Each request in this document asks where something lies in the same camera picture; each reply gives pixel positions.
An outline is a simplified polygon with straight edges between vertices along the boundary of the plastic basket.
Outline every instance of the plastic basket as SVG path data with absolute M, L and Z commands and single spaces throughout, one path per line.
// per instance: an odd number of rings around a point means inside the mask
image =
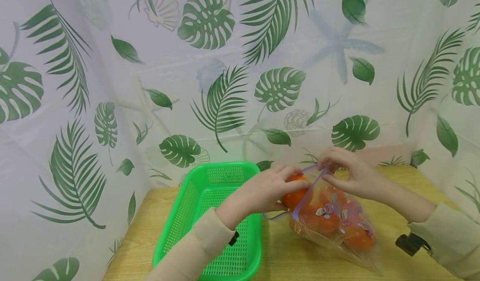
M 153 266 L 177 243 L 211 207 L 217 207 L 246 180 L 259 172 L 251 162 L 221 162 L 193 168 L 185 177 L 179 194 L 153 254 Z M 211 262 L 199 281 L 246 281 L 256 273 L 262 256 L 261 214 L 253 214 L 237 227 L 240 237 L 226 246 Z

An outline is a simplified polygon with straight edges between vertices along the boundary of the table surface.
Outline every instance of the table surface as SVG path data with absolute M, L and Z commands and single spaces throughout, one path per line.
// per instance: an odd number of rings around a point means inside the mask
M 454 206 L 419 171 L 410 166 L 381 167 L 390 179 L 432 200 Z M 346 171 L 337 176 L 345 178 Z M 140 206 L 104 281 L 143 281 L 152 269 L 152 253 L 178 188 L 151 190 Z M 373 201 L 362 200 L 381 245 L 383 276 L 341 259 L 275 222 L 263 221 L 262 263 L 253 281 L 452 281 L 457 280 L 431 259 L 425 250 L 414 257 L 395 246 L 408 234 L 406 221 L 397 212 Z

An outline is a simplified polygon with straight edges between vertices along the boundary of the sleeve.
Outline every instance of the sleeve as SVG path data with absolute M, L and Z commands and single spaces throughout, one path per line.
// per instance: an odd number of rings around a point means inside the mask
M 430 218 L 408 225 L 432 248 L 432 257 L 452 275 L 466 281 L 480 281 L 480 225 L 445 204 Z
M 211 208 L 158 263 L 145 281 L 195 281 L 208 263 L 221 255 L 235 231 Z

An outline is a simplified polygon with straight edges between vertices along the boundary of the black clip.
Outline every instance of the black clip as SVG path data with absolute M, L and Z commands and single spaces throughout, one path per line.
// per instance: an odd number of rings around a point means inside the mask
M 230 240 L 230 242 L 228 244 L 230 246 L 233 246 L 237 242 L 237 238 L 239 238 L 239 237 L 240 237 L 240 234 L 238 233 L 238 231 L 235 230 L 235 234 L 232 237 L 232 240 Z
M 429 255 L 432 255 L 432 248 L 428 243 L 423 240 L 423 238 L 413 233 L 410 233 L 408 236 L 402 234 L 395 242 L 395 246 L 399 247 L 410 256 L 414 256 L 420 248 L 424 248 Z

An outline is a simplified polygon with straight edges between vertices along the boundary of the plastic bag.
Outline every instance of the plastic bag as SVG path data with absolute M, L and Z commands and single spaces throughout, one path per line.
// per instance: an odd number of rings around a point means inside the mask
M 325 182 L 321 178 L 325 170 L 320 173 L 316 165 L 303 172 L 307 180 L 314 181 L 295 209 L 263 217 L 381 274 L 377 236 L 360 202 Z

